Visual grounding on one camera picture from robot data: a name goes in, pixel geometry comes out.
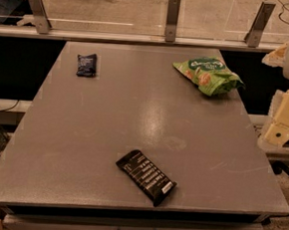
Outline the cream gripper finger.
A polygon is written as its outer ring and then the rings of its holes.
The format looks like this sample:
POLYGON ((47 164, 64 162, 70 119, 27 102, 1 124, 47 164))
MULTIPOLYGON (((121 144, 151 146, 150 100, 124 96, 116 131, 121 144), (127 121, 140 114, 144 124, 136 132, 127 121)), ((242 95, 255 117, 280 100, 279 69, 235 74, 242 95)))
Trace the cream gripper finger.
POLYGON ((288 43, 285 42, 278 49, 265 55, 262 63, 273 68, 283 67, 285 52, 287 51, 288 43))
POLYGON ((260 131, 259 146, 281 147, 289 140, 289 90, 277 90, 260 131))

